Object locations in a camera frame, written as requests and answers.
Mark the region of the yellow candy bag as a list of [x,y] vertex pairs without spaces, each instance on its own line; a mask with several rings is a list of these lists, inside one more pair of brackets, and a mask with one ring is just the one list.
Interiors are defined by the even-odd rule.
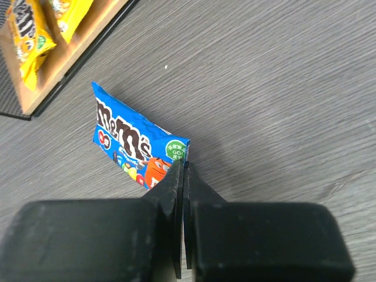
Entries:
[[38,84],[38,71],[47,54],[55,48],[45,15],[39,1],[11,1],[6,12],[18,68],[24,85],[34,91]]
[[88,13],[93,0],[49,0],[60,33],[70,43],[80,22]]

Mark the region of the twisted blue candy bag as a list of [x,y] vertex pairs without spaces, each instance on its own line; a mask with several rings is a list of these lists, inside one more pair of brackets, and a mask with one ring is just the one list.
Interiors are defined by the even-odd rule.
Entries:
[[133,180],[150,190],[176,160],[187,159],[190,140],[162,129],[92,82],[96,143]]

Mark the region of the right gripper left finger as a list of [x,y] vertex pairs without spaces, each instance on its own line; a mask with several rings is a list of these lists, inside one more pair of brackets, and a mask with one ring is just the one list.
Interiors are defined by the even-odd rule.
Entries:
[[2,281],[176,281],[182,163],[140,198],[24,205],[1,241]]

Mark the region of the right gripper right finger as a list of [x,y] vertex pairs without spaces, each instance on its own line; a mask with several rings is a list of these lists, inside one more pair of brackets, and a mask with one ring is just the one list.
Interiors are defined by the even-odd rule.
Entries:
[[309,202],[228,202],[184,168],[184,242],[194,281],[351,281],[335,217]]

